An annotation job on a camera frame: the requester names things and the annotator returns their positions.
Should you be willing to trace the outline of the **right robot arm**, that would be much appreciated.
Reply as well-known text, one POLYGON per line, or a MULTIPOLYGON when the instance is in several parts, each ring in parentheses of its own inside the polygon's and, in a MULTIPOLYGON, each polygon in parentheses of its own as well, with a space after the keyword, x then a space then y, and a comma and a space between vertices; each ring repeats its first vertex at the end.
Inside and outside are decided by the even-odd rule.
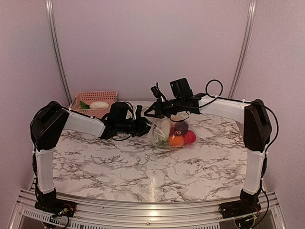
POLYGON ((243 125, 243 141, 247 149, 247 169, 240 200, 236 210, 245 214, 254 207, 254 200, 262 191, 267 166, 266 154, 271 139, 272 125, 268 112, 272 110, 260 99, 253 101, 224 98, 207 91, 193 94, 186 78, 170 82, 174 98, 166 99, 158 85, 151 87, 156 101, 145 111, 145 116, 170 118, 179 112, 197 115, 215 115, 243 125))

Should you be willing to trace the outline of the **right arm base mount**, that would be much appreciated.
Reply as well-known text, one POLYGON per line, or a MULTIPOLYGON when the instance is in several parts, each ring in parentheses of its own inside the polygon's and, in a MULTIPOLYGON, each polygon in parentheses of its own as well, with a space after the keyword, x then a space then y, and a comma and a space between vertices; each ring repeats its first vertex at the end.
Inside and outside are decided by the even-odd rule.
POLYGON ((259 201, 250 205, 248 202, 237 200, 220 204, 218 211, 222 214, 224 219, 227 219, 258 212, 261 209, 259 201))

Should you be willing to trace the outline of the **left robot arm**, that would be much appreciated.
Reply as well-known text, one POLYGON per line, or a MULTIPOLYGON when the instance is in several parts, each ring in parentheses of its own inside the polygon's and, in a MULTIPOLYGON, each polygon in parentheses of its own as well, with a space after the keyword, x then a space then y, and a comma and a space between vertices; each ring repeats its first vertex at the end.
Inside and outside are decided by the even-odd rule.
POLYGON ((30 135, 33 142, 33 171, 36 176, 35 194, 37 202, 49 212, 60 209, 53 182, 53 152, 64 130, 89 134, 108 140, 118 134, 128 137, 140 137, 150 131, 149 120, 141 115, 142 106, 127 118, 132 111, 128 103, 115 102, 109 113, 103 118, 89 116, 61 106, 51 101, 41 108, 30 124, 30 135))

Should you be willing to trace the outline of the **white fake daikon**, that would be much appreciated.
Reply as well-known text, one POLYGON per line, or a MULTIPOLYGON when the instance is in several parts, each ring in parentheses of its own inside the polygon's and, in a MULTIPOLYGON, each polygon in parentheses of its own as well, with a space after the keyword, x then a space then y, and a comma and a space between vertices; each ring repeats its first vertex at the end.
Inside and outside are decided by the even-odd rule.
POLYGON ((108 109, 109 104, 104 101, 96 101, 90 104, 90 109, 108 109))

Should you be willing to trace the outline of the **clear zip top bag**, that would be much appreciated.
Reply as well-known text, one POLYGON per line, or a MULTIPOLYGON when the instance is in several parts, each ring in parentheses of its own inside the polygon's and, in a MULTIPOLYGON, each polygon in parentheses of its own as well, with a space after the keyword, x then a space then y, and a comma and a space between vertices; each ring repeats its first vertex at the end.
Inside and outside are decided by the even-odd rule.
MULTIPOLYGON (((165 141, 162 141, 162 140, 159 139, 159 137, 160 137, 160 129, 159 129, 159 128, 160 128, 160 125, 161 125, 162 120, 164 120, 164 119, 168 119, 168 120, 171 122, 171 130, 170 130, 170 135, 169 135, 169 136, 173 135, 173 127, 174 127, 174 124, 175 124, 176 122, 172 122, 171 119, 170 119, 170 117, 169 117, 169 118, 165 117, 165 118, 163 118, 163 119, 149 118, 149 121, 150 121, 150 124, 151 124, 151 129, 150 129, 149 133, 147 134, 147 137, 148 137, 149 141, 150 141, 152 144, 154 144, 155 146, 158 146, 158 147, 161 147, 161 148, 180 148, 180 147, 170 147, 170 146, 169 146, 168 139, 165 140, 165 141)), ((189 130, 192 130, 192 131, 195 133, 195 131, 193 130, 191 124, 187 121, 187 119, 184 120, 184 121, 186 121, 186 122, 188 123, 188 125, 189 125, 189 130)))

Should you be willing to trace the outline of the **green fake vegetable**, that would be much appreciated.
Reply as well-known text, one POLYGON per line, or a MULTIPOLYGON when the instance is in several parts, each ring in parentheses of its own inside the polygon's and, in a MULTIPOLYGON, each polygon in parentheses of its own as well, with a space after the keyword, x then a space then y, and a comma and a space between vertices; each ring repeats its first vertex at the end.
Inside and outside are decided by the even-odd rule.
POLYGON ((80 101, 80 109, 81 110, 90 109, 90 106, 88 104, 84 103, 83 101, 80 101))

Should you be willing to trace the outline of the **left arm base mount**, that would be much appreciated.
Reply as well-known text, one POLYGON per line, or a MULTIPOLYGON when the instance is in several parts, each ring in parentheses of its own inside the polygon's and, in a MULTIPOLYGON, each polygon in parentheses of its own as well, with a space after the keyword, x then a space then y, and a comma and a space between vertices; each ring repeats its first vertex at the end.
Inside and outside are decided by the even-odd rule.
POLYGON ((73 201, 67 201, 62 199, 55 199, 55 201, 51 201, 47 204, 42 204, 37 201, 35 203, 35 208, 48 213, 52 213, 53 215, 55 215, 55 217, 59 216, 60 212, 67 208, 68 211, 63 213, 63 215, 72 218, 76 208, 76 203, 73 201))

